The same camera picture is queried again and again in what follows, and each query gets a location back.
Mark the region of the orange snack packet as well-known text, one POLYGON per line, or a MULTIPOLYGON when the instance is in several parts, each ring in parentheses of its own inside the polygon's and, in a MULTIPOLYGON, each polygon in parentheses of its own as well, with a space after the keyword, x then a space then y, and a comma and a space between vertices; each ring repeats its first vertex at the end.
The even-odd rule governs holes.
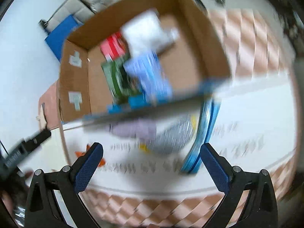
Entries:
POLYGON ((85 157, 86 163, 92 164, 95 167, 101 168, 105 166, 106 160, 104 159, 104 148, 98 143, 87 144, 85 150, 75 151, 77 158, 85 157))

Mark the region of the silver yellow scrub sponge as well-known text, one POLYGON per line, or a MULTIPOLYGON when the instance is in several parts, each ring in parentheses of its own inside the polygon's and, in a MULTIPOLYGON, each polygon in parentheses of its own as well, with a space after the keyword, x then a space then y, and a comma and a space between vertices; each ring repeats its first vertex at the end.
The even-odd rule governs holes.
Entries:
POLYGON ((170 125, 155 139, 140 144, 140 149, 158 155, 170 155, 181 151, 193 138, 196 131, 196 117, 186 115, 170 125))

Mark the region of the long blue wrapper packet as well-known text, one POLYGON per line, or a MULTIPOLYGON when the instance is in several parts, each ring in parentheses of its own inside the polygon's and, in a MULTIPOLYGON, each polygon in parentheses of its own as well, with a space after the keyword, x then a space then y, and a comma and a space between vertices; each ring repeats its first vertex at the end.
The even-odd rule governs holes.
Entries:
POLYGON ((198 129, 193 146, 184 159, 180 172, 183 174, 197 174, 202 164, 200 148, 210 141, 221 103, 212 98, 206 99, 200 109, 198 129))

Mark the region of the lilac soft cloth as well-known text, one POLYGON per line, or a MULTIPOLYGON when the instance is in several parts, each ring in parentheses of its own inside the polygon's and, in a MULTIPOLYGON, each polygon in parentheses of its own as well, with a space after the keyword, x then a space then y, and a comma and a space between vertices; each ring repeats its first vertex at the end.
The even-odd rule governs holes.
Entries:
POLYGON ((106 130, 116 136, 142 139, 154 139, 157 133, 156 123, 153 120, 138 118, 125 120, 107 126, 106 130))

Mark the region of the green snack packet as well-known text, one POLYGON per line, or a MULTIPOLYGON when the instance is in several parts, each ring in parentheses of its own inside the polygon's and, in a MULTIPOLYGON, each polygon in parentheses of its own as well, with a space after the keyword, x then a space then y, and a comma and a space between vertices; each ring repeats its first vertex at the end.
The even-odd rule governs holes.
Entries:
POLYGON ((138 86, 126 73, 123 64, 130 58, 129 54, 101 64, 110 93, 115 104, 124 104, 128 98, 141 92, 138 86))

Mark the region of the light blue tissue pack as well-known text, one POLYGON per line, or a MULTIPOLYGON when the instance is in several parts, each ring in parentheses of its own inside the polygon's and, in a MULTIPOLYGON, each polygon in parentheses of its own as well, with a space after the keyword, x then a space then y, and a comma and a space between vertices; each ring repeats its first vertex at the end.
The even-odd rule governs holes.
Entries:
POLYGON ((172 98, 173 88, 154 51, 139 54, 123 66, 128 76, 137 81, 147 102, 172 98))

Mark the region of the red snack packet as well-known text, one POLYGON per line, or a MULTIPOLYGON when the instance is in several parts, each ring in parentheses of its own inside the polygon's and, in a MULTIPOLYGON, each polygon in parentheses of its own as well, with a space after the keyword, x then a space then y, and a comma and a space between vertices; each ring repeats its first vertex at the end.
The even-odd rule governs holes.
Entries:
POLYGON ((128 46, 120 31, 113 33, 103 40, 99 49, 107 62, 128 54, 128 46))

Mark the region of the cardboard box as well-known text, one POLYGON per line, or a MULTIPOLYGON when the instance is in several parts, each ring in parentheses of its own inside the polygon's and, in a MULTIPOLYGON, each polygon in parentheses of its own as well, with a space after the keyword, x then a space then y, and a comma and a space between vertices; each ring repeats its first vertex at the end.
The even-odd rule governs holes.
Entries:
POLYGON ((189 99, 230 77, 214 27, 193 0, 121 0, 63 44, 61 121, 189 99))

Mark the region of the white soft bag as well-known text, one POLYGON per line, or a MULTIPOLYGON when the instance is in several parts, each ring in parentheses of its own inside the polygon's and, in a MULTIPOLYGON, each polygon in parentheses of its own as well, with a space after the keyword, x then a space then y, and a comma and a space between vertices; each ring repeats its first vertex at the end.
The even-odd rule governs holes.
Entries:
POLYGON ((179 39, 176 27, 162 28, 158 12, 149 9, 121 27, 121 34, 134 58, 146 52, 162 53, 179 39))

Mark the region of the small cardboard piece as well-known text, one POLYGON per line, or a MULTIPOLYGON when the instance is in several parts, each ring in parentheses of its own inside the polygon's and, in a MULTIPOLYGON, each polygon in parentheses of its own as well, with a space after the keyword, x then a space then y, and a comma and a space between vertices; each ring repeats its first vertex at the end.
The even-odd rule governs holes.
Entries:
POLYGON ((47 110, 44 102, 39 106, 38 116, 36 117, 36 120, 38 121, 39 128, 41 130, 46 128, 48 129, 47 110))

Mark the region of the blue folded mat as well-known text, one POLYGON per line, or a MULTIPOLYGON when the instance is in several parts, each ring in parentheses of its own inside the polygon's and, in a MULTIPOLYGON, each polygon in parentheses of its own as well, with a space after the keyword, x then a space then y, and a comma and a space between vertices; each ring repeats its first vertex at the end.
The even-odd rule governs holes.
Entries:
POLYGON ((45 38, 44 41, 46 42, 46 44, 51 49, 54 56, 59 62, 61 61, 62 48, 65 39, 72 31, 76 30, 82 25, 82 22, 77 22, 72 15, 69 15, 45 38))

